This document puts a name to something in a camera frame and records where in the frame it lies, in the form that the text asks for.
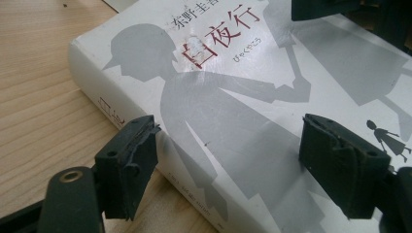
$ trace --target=hardcover book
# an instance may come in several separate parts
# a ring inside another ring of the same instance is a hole
[[[410,166],[412,60],[343,16],[290,0],[139,0],[69,48],[114,125],[154,115],[157,169],[220,232],[377,232],[348,220],[298,161],[305,114]]]

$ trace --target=book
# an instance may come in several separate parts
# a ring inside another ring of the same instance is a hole
[[[118,128],[154,115],[157,169],[220,232],[377,232],[378,210],[348,220],[299,163],[302,118],[410,166],[411,57],[343,16],[290,12],[289,0],[139,0],[70,44],[70,70]]]
[[[122,12],[138,0],[103,0],[107,5],[113,8],[115,11]]]

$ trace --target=small black figure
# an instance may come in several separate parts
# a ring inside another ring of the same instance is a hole
[[[370,119],[366,122],[366,125],[368,128],[374,131],[373,134],[375,135],[378,142],[382,145],[382,149],[384,150],[384,152],[387,151],[385,150],[383,143],[385,143],[395,155],[401,155],[404,159],[404,162],[406,162],[407,158],[402,153],[404,150],[408,150],[410,154],[411,149],[407,148],[405,144],[390,136],[394,135],[396,137],[399,137],[399,135],[391,133],[386,129],[378,128],[376,124]]]

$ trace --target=silhouette illustration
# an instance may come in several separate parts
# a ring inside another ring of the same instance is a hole
[[[373,134],[375,135],[378,142],[382,145],[382,150],[387,153],[384,143],[388,146],[388,148],[396,155],[400,155],[403,157],[404,162],[407,161],[405,155],[403,155],[404,150],[408,150],[409,154],[411,153],[411,149],[407,148],[405,144],[396,140],[395,138],[391,137],[391,135],[399,137],[399,135],[389,132],[386,129],[381,129],[376,126],[376,124],[372,120],[368,120],[366,122],[368,128],[373,130]]]
[[[297,78],[294,89],[276,88],[273,83],[210,72],[178,73],[172,65],[175,49],[159,27],[133,25],[112,40],[113,57],[104,69],[119,65],[122,75],[141,82],[165,80],[160,100],[163,127],[195,184],[203,188],[206,205],[228,219],[226,200],[212,186],[217,172],[202,147],[247,198],[260,195],[285,232],[324,232],[320,221],[325,216],[308,193],[319,185],[297,162],[299,138],[225,92],[267,103],[307,101],[310,84]]]
[[[401,74],[412,76],[402,68],[407,58],[321,18],[293,22],[290,1],[269,0],[263,16],[279,48],[290,50],[295,37],[359,106],[379,100],[397,113],[400,137],[409,140],[412,124],[404,122],[412,116],[387,97]]]

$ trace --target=wooden table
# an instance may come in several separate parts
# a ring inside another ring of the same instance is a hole
[[[49,178],[93,164],[118,132],[71,80],[71,40],[116,13],[100,0],[0,1],[0,217],[45,197]],[[134,221],[107,232],[216,232],[158,171]]]

